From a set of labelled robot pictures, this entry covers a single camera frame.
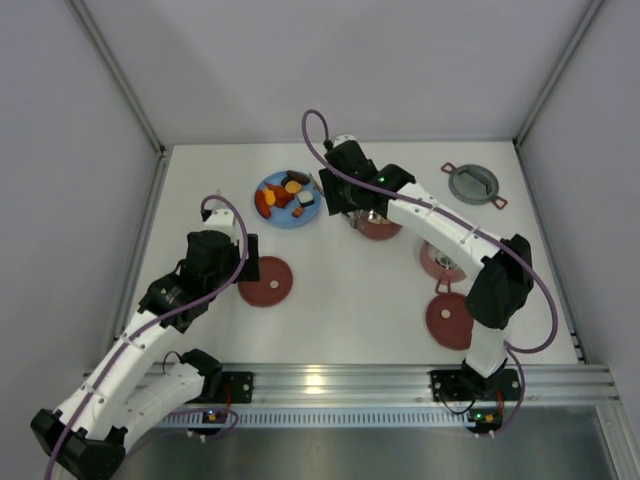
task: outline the metal vent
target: metal vent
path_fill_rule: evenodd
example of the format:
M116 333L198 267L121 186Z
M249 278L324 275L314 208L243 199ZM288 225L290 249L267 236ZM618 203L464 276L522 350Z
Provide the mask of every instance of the metal vent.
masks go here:
M463 427L465 416L439 409L246 409L238 428L400 428ZM162 428L211 428L202 422L203 414L165 418Z

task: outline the red lid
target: red lid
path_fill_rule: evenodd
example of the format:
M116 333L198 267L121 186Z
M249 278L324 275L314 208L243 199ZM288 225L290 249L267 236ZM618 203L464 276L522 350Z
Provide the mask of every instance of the red lid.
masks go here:
M445 293L427 307L427 328L443 347L466 350L471 345L473 318L464 304L465 299L459 293Z
M293 273L287 262L277 257L260 257L260 281L240 282L238 291L249 305L272 307L287 298L293 286Z

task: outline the robotic arm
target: robotic arm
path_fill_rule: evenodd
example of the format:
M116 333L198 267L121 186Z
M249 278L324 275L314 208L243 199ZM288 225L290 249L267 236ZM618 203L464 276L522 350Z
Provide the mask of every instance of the robotic arm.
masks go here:
M339 136L333 143L325 142L325 148L325 158L330 166L349 177L390 192L390 195L372 192L339 178L329 169L321 170L320 179L330 215L348 215L356 210L374 211L426 239L474 281L466 299L474 326L460 381L473 399L484 398L487 392L492 391L504 369L505 329L513 313L524 306L533 288L532 278L497 246L474 235L473 230L469 231L446 215L436 214L434 210L437 207L439 212L449 212L459 218L416 183L413 175L393 164L378 170L351 135ZM392 192L425 200L432 208L395 199ZM500 240L496 235L489 235L531 265L531 249L523 237L515 235L510 240Z
M58 408L40 410L31 422L48 455L71 424L56 461L77 478L110 478L145 432L186 402L212 399L220 386L222 365L200 350L191 350L161 379L135 391L154 360L207 311L214 298L159 323L154 319L211 294L238 267L233 212L206 211L203 221L202 231L187 235L186 257L149 286L138 311L93 374ZM259 276L258 238L249 235L248 257L236 281L258 281Z

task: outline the white wall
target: white wall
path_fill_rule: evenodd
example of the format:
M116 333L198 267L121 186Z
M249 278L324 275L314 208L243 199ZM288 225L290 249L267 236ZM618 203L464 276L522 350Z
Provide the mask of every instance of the white wall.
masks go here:
M512 138L588 0L88 0L167 143Z
M29 429L114 314L155 155L62 0L0 3L0 476L41 479Z
M524 161L577 324L640 434L640 0L608 2L526 141Z

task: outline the gray floor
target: gray floor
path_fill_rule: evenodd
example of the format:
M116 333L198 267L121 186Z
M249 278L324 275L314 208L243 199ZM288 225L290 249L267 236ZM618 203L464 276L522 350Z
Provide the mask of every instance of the gray floor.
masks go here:
M177 434L159 438L127 459L115 478L617 478L592 409L527 409L495 440L462 433L433 429L238 430L205 445Z

